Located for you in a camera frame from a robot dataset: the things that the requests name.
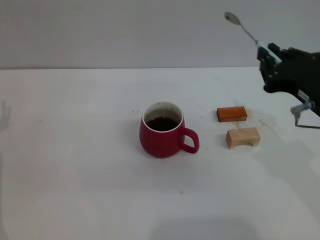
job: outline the coffee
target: coffee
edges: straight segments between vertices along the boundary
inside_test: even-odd
[[[165,132],[176,128],[179,122],[167,116],[159,116],[146,122],[146,125],[156,131]]]

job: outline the light wooden block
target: light wooden block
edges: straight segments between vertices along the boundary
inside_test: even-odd
[[[218,108],[216,115],[220,123],[247,120],[247,112],[244,106]]]
[[[255,147],[260,142],[260,134],[256,127],[231,129],[226,133],[225,140],[229,149],[234,149],[238,145],[247,144]]]

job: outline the metal spoon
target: metal spoon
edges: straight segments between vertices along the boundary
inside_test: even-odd
[[[264,45],[261,41],[255,39],[254,36],[252,36],[251,33],[248,32],[247,29],[245,29],[244,25],[241,23],[241,21],[239,20],[239,18],[236,15],[227,11],[224,13],[224,17],[230,23],[235,24],[235,25],[240,25],[242,27],[242,29],[244,30],[244,32],[255,42],[255,45],[257,46],[257,48],[262,47],[262,48],[266,49],[268,51],[269,55],[274,58],[276,64],[279,64],[282,62],[282,60],[276,54],[274,54],[266,45]]]
[[[224,17],[225,19],[227,19],[230,23],[235,24],[235,25],[240,25],[242,27],[242,29],[245,31],[246,34],[249,35],[249,37],[255,42],[257,43],[258,40],[254,38],[254,36],[252,36],[252,34],[250,32],[248,32],[248,30],[244,27],[244,25],[240,22],[239,18],[234,15],[231,12],[225,12],[224,13]]]

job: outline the white table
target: white table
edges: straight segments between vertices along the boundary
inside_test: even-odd
[[[256,67],[1,70],[0,239],[320,239],[320,131],[263,85]],[[182,108],[197,154],[143,151],[159,101]],[[247,121],[217,122],[232,106]],[[260,145],[229,150],[227,130],[246,127]]]

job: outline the robotic hand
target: robotic hand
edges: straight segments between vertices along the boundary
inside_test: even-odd
[[[280,49],[274,43],[258,48],[257,59],[267,93],[287,92],[302,102],[291,109],[295,125],[320,129],[318,126],[299,125],[300,114],[311,109],[320,116],[320,52],[309,53],[295,48]]]

